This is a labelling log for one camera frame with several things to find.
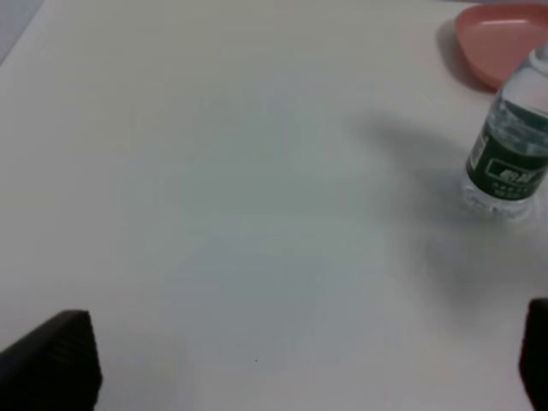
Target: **pink plastic tray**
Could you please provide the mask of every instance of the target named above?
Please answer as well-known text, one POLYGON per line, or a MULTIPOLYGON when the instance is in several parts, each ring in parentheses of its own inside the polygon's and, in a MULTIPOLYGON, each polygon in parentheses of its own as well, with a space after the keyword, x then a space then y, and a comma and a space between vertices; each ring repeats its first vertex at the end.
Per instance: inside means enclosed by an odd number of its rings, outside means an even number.
POLYGON ((499 88, 535 47, 548 41, 548 6, 486 4, 462 11, 456 37, 474 74, 499 88))

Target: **water bottle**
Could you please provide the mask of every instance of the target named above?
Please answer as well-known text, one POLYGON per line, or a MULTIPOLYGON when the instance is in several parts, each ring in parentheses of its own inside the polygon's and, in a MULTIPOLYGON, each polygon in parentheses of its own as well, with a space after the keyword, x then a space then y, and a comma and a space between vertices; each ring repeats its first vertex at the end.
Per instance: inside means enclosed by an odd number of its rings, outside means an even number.
POLYGON ((548 169, 548 43, 500 88, 466 163, 465 202, 504 218, 527 214, 548 169))

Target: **white table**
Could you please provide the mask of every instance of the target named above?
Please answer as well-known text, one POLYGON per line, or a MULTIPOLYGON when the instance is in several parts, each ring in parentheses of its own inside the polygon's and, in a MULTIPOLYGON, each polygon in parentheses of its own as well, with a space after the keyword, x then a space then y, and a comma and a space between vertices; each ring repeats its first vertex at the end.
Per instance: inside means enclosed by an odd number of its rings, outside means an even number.
POLYGON ((89 309, 101 411, 530 409, 546 218, 455 199, 467 6, 46 1, 0 67, 0 346, 89 309))

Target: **bottle label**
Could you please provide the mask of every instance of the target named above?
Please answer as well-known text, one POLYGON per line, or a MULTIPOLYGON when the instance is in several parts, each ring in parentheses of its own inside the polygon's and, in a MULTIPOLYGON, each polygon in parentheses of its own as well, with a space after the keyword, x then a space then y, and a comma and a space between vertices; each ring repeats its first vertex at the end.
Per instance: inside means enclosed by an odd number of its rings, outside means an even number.
POLYGON ((472 149, 466 170, 484 193, 502 200, 531 197, 548 169, 548 157, 512 152, 495 140, 487 124, 472 149))

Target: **white tabletop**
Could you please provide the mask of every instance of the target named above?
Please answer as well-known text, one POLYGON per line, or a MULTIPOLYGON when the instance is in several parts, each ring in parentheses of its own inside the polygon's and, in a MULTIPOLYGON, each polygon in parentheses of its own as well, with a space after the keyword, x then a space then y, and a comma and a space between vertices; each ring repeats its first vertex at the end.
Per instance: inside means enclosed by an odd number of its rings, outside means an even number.
POLYGON ((90 310, 100 411, 530 409, 548 235, 456 199, 465 7, 47 0, 0 67, 0 345, 90 310))

